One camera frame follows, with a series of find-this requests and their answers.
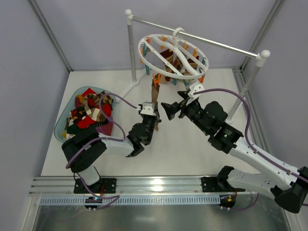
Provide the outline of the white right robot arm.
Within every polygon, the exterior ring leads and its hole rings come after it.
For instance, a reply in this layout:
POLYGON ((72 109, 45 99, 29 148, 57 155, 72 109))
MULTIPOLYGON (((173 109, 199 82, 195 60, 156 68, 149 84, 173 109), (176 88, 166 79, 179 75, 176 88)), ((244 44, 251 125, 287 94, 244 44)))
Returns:
POLYGON ((219 189, 247 190, 273 199, 277 205, 291 213, 299 213, 308 194, 308 169, 296 168, 252 144, 247 133, 242 133, 226 123, 228 114, 213 101, 202 107, 198 99, 192 99, 187 91, 179 91, 183 98, 179 103, 162 103, 169 120, 179 113, 187 117, 205 135, 218 151, 243 160, 259 171, 249 174, 224 166, 216 176, 219 189))

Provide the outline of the red sock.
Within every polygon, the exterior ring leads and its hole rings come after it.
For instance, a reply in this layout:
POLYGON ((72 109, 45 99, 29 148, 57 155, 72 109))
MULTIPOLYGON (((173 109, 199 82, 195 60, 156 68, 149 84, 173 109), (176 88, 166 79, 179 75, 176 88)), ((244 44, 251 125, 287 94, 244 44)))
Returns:
POLYGON ((87 127, 89 127, 92 124, 95 124, 96 121, 93 120, 91 117, 89 117, 88 115, 86 117, 84 117, 80 122, 77 123, 77 126, 80 129, 86 129, 87 127))

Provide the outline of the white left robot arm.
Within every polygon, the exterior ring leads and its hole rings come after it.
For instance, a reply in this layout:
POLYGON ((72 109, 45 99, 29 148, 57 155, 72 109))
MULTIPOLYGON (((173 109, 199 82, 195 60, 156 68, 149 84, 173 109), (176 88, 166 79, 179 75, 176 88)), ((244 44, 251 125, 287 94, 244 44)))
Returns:
POLYGON ((160 120, 159 114, 141 115, 142 122, 133 125, 122 140, 111 136, 101 136, 96 128, 87 128, 62 144, 67 165, 78 174, 87 186, 101 180, 93 163, 103 154, 117 154, 123 157, 136 157, 152 141, 154 130, 160 120))

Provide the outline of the brown yellow argyle sock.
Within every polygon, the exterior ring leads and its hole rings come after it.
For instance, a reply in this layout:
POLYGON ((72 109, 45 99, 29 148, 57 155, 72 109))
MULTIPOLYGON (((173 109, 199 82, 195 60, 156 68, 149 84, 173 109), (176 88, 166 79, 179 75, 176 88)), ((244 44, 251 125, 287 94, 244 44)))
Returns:
POLYGON ((112 104, 114 103, 114 99, 110 96, 110 95, 104 95, 102 98, 102 102, 101 104, 108 104, 110 106, 112 106, 112 104))

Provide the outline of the brown striped sock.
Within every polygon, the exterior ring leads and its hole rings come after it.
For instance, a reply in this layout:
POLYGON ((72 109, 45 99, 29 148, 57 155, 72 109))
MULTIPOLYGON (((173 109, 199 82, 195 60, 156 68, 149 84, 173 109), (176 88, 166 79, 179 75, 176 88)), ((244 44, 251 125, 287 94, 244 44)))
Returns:
POLYGON ((104 95, 105 92, 102 91, 99 94, 87 94, 83 99, 84 109, 86 114, 91 117, 96 122, 105 122, 106 118, 101 113, 99 108, 99 100, 102 95, 104 95))

